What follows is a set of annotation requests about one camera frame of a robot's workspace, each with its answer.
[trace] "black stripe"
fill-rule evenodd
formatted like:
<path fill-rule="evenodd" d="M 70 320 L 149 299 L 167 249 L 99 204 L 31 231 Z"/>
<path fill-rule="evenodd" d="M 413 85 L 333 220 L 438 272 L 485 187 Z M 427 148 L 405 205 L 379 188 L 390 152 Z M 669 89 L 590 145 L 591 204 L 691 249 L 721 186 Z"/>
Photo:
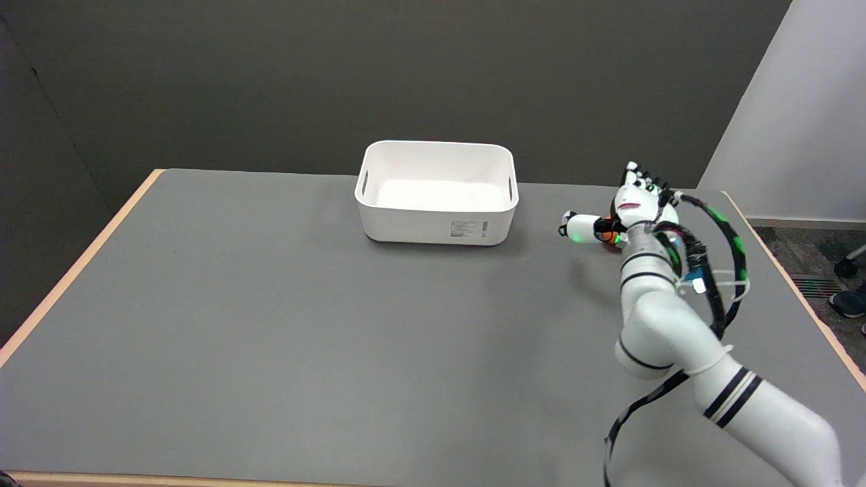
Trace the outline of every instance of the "black stripe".
<path fill-rule="evenodd" d="M 644 367 L 651 368 L 653 370 L 666 370 L 666 369 L 669 369 L 669 368 L 674 366 L 674 364 L 670 364 L 670 365 L 666 365 L 666 366 L 650 365 L 650 364 L 644 362 L 643 360 L 638 359 L 636 356 L 632 355 L 631 352 L 629 352 L 629 349 L 626 348 L 625 344 L 623 343 L 623 337 L 622 336 L 620 336 L 619 340 L 617 340 L 617 341 L 619 341 L 619 346 L 623 349 L 625 354 L 629 356 L 630 359 L 634 360 L 636 363 L 638 363 Z"/>
<path fill-rule="evenodd" d="M 746 377 L 746 374 L 749 373 L 749 370 L 745 367 L 740 367 L 740 370 L 734 374 L 734 377 L 727 383 L 724 389 L 721 390 L 718 396 L 715 397 L 713 404 L 709 405 L 706 411 L 704 411 L 704 418 L 710 419 L 719 411 L 719 408 L 722 404 L 725 403 L 728 396 L 737 388 L 740 382 Z"/>
<path fill-rule="evenodd" d="M 731 406 L 731 409 L 728 409 L 725 415 L 722 416 L 721 419 L 719 419 L 719 422 L 716 424 L 719 425 L 720 428 L 724 428 L 725 426 L 727 426 L 727 424 L 731 422 L 731 419 L 734 419 L 734 416 L 737 415 L 737 412 L 740 412 L 740 409 L 743 407 L 743 405 L 746 404 L 746 401 L 748 401 L 749 398 L 752 397 L 755 389 L 757 389 L 758 386 L 760 386 L 760 383 L 763 381 L 764 380 L 761 379 L 758 375 L 755 375 L 755 378 L 752 380 L 752 382 L 750 382 L 749 385 L 746 386 L 746 390 L 743 391 L 743 394 L 741 394 L 739 398 L 737 398 L 737 400 L 734 402 L 734 405 Z"/>
<path fill-rule="evenodd" d="M 622 289 L 623 286 L 625 286 L 625 284 L 632 279 L 635 279 L 637 277 L 644 277 L 644 276 L 660 277 L 660 278 L 664 279 L 665 281 L 667 281 L 671 286 L 675 286 L 674 281 L 671 280 L 670 277 L 667 277 L 664 274 L 659 274 L 658 272 L 647 271 L 647 272 L 637 272 L 636 274 L 632 274 L 632 275 L 626 277 L 625 280 L 623 281 L 623 283 L 619 285 L 619 288 Z"/>
<path fill-rule="evenodd" d="M 625 269 L 625 264 L 633 261 L 634 259 L 637 259 L 638 257 L 655 257 L 655 258 L 662 259 L 664 261 L 664 263 L 666 263 L 667 265 L 670 265 L 670 263 L 668 262 L 668 259 L 666 259 L 665 257 L 663 257 L 659 254 L 656 254 L 653 252 L 641 252 L 640 254 L 635 254 L 635 255 L 629 256 L 629 258 L 625 259 L 625 261 L 623 262 L 623 265 L 619 266 L 619 271 L 622 272 L 623 269 Z"/>

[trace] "label sticker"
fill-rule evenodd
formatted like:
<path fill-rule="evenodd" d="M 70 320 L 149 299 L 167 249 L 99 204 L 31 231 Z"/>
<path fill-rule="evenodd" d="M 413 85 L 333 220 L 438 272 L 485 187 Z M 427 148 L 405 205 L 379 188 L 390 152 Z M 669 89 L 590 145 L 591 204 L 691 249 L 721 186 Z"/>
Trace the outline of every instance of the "label sticker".
<path fill-rule="evenodd" d="M 487 238 L 489 221 L 451 220 L 451 236 L 456 238 Z"/>

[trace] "shoe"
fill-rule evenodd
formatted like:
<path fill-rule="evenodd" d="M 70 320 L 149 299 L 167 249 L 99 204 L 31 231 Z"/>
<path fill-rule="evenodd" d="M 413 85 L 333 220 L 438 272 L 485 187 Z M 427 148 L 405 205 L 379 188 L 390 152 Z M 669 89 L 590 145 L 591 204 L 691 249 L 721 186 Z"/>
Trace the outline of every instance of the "shoe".
<path fill-rule="evenodd" d="M 859 288 L 849 289 L 830 296 L 830 306 L 846 318 L 866 315 L 866 282 Z"/>

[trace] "green light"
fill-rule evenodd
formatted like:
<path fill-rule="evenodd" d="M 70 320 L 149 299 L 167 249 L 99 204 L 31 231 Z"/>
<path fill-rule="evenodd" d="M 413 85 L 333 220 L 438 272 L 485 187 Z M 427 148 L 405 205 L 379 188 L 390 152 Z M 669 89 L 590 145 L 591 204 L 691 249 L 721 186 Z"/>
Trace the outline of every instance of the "green light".
<path fill-rule="evenodd" d="M 743 248 L 743 240 L 740 237 L 734 237 L 734 247 L 740 251 L 740 254 L 746 254 L 746 249 Z"/>
<path fill-rule="evenodd" d="M 707 210 L 709 210 L 709 212 L 712 213 L 713 216 L 714 216 L 717 220 L 719 220 L 720 222 L 726 222 L 726 221 L 727 221 L 727 218 L 725 218 L 725 216 L 722 215 L 721 213 L 719 213 L 715 208 L 711 208 L 711 207 L 708 206 L 708 207 L 707 207 Z"/>

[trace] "carpet floor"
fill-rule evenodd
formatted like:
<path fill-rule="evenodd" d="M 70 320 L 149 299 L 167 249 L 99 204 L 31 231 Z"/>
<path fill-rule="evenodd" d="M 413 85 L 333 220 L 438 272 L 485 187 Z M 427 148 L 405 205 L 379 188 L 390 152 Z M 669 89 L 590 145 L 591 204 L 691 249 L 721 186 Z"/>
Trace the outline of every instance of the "carpet floor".
<path fill-rule="evenodd" d="M 761 239 L 788 274 L 808 274 L 838 280 L 855 288 L 866 280 L 866 269 L 852 279 L 838 279 L 833 265 L 843 256 L 866 244 L 866 231 L 814 230 L 800 228 L 755 227 Z M 833 330 L 851 359 L 866 372 L 866 337 L 860 328 L 866 316 L 850 319 L 838 314 L 826 299 L 807 298 L 815 314 Z"/>

